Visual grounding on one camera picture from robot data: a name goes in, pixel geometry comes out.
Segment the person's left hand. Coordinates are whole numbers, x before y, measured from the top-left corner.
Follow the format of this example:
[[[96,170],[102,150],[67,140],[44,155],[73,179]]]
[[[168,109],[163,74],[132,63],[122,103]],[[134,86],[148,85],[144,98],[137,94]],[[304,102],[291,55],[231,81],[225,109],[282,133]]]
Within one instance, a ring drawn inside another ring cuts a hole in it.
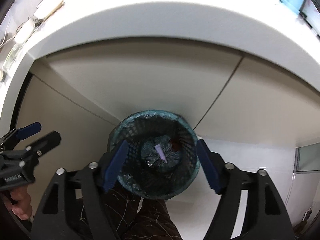
[[[28,220],[33,212],[31,197],[28,193],[28,186],[25,185],[11,190],[10,196],[12,200],[17,202],[15,205],[13,205],[4,194],[1,194],[1,199],[3,200],[6,208],[17,215],[20,220]]]

